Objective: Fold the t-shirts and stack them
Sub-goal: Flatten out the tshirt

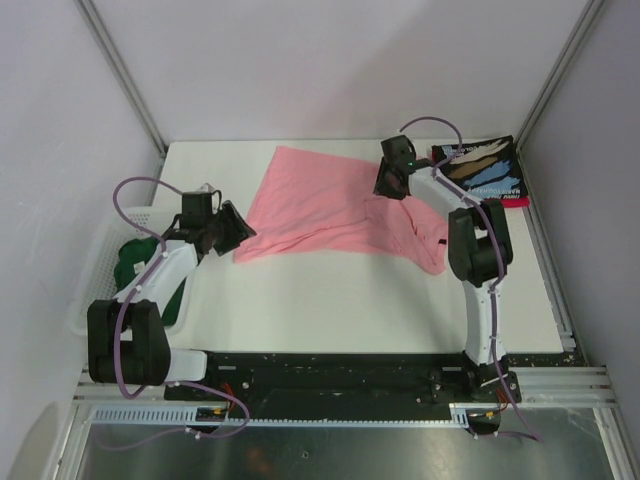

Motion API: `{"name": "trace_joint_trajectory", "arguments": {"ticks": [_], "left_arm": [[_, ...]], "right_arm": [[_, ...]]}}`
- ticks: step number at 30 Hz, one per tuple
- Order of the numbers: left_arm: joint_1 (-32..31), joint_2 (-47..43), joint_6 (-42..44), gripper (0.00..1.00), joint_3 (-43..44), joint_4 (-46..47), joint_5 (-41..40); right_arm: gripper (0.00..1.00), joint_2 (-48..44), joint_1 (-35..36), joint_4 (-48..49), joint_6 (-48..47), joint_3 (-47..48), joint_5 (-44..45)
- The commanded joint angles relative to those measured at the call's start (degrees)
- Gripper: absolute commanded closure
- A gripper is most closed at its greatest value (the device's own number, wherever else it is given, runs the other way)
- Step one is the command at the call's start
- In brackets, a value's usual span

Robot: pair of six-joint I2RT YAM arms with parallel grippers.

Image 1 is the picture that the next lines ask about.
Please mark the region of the pink t shirt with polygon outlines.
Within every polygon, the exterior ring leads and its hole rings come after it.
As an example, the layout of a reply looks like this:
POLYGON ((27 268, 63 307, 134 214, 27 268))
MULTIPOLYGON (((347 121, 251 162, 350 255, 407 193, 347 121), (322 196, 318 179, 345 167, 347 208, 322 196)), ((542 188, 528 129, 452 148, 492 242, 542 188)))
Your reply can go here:
POLYGON ((247 215, 256 234, 235 250, 235 262, 330 249, 402 257, 443 273, 445 219, 414 197, 374 194, 377 172, 365 160, 277 147, 247 215))

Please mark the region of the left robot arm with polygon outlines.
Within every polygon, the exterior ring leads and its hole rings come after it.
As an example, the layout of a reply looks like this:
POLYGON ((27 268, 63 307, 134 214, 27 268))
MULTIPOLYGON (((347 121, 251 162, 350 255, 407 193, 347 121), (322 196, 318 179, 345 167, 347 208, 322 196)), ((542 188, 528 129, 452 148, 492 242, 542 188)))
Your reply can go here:
POLYGON ((255 235, 229 200, 217 208, 183 205, 142 271, 113 298, 89 306, 90 378, 123 387, 186 381, 197 398, 214 397, 220 374, 206 353, 170 346, 162 313, 205 256, 225 255, 255 235))

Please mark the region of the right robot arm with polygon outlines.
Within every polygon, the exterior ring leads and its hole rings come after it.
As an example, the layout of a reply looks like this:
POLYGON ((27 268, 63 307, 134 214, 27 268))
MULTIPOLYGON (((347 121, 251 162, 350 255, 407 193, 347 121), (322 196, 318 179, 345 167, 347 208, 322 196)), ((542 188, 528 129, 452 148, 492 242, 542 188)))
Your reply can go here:
POLYGON ((462 391, 473 401, 484 401, 496 391, 515 403, 518 385, 508 377, 499 335, 500 289, 513 260, 501 202, 481 201, 415 159, 382 158, 374 193, 395 200, 416 198, 447 218, 449 267, 462 282, 465 298, 462 391))

